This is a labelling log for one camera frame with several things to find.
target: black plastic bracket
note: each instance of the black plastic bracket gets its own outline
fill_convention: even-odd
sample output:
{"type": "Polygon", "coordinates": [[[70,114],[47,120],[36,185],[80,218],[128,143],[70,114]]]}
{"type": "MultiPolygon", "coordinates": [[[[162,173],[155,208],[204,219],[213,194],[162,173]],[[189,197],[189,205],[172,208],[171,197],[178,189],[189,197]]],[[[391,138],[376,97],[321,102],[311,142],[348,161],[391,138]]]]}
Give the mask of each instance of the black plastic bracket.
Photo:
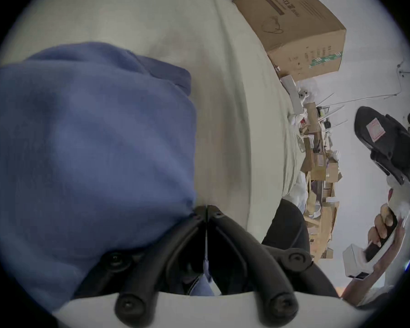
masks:
{"type": "Polygon", "coordinates": [[[222,294],[257,292],[258,314],[265,325],[282,326],[295,317],[294,290],[337,297],[306,251],[261,245],[209,205],[196,208],[147,249],[102,256],[74,298],[118,292],[118,319],[130,327],[147,326],[159,291],[188,295],[203,274],[206,239],[209,272],[222,294]]]}

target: blue fabric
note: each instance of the blue fabric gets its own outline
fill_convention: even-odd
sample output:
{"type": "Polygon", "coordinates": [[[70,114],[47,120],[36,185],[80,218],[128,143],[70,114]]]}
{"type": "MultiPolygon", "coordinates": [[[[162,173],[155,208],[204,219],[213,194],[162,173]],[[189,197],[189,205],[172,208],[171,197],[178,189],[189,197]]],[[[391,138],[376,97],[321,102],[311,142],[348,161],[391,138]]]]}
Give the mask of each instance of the blue fabric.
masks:
{"type": "Polygon", "coordinates": [[[190,74],[104,43],[0,68],[0,260],[47,310],[192,212],[190,74]]]}

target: white fabric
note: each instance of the white fabric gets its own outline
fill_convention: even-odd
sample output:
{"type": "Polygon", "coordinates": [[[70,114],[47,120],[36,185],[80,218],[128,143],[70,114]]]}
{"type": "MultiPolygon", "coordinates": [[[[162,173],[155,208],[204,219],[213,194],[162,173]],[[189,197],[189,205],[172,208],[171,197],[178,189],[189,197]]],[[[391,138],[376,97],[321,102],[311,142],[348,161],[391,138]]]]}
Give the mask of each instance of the white fabric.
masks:
{"type": "Polygon", "coordinates": [[[305,205],[307,204],[308,191],[307,180],[303,172],[298,173],[295,185],[290,189],[283,199],[288,200],[298,207],[302,214],[305,212],[305,205]]]}
{"type": "Polygon", "coordinates": [[[0,65],[64,43],[104,41],[187,69],[197,109],[197,205],[262,241],[303,161],[290,98],[229,0],[35,0],[0,65]]]}

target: white object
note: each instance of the white object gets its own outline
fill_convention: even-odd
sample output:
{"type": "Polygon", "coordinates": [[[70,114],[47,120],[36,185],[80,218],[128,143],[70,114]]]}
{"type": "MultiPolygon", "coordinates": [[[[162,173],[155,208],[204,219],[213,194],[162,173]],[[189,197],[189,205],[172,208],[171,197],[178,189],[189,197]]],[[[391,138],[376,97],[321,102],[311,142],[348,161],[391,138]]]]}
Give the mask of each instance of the white object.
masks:
{"type": "MultiPolygon", "coordinates": [[[[359,326],[373,313],[358,310],[346,301],[333,297],[295,292],[299,304],[296,317],[286,328],[322,327],[351,328],[359,326]]],[[[73,328],[126,328],[115,316],[114,306],[118,293],[103,297],[76,299],[53,315],[60,326],[73,328]]],[[[155,316],[151,328],[262,328],[258,318],[255,293],[246,292],[216,297],[158,293],[155,316]]]]}
{"type": "Polygon", "coordinates": [[[304,105],[305,100],[310,97],[310,92],[305,89],[299,90],[299,100],[301,101],[302,106],[304,105]]]}
{"type": "Polygon", "coordinates": [[[372,142],[376,142],[386,133],[377,118],[374,118],[372,122],[367,124],[366,129],[369,131],[372,142]]]}
{"type": "Polygon", "coordinates": [[[304,116],[302,114],[289,114],[287,118],[290,125],[297,126],[304,119],[304,116]]]}
{"type": "Polygon", "coordinates": [[[293,105],[293,113],[295,114],[302,114],[304,112],[304,108],[302,106],[301,100],[299,98],[298,89],[296,88],[295,81],[291,75],[286,75],[282,77],[281,83],[284,86],[284,89],[289,93],[290,100],[293,105]]]}

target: cardboard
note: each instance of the cardboard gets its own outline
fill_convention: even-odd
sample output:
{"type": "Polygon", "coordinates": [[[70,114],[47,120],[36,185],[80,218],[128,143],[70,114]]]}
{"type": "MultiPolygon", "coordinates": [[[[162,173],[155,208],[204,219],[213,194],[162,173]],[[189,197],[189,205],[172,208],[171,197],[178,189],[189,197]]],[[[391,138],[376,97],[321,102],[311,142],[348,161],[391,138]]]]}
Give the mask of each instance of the cardboard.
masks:
{"type": "Polygon", "coordinates": [[[326,178],[327,182],[339,182],[342,178],[342,174],[339,171],[339,163],[333,158],[328,159],[328,167],[326,169],[326,178]]]}
{"type": "Polygon", "coordinates": [[[314,167],[314,153],[310,148],[310,140],[308,137],[304,137],[304,146],[305,146],[305,158],[302,163],[301,171],[310,172],[314,167]]]}
{"type": "Polygon", "coordinates": [[[321,259],[332,259],[333,258],[333,250],[331,248],[325,249],[322,254],[321,259]]]}
{"type": "Polygon", "coordinates": [[[313,215],[316,211],[316,198],[316,194],[313,191],[310,191],[306,205],[306,212],[308,215],[313,215]]]}
{"type": "Polygon", "coordinates": [[[311,169],[311,179],[325,181],[327,178],[327,157],[325,153],[314,154],[314,166],[311,169]]]}
{"type": "Polygon", "coordinates": [[[234,0],[279,77],[295,81],[340,67],[346,29],[318,0],[234,0]]]}
{"type": "Polygon", "coordinates": [[[308,102],[304,104],[304,108],[307,110],[308,115],[308,134],[311,133],[320,133],[322,132],[322,128],[319,124],[319,116],[317,115],[317,108],[314,102],[308,102]]]}

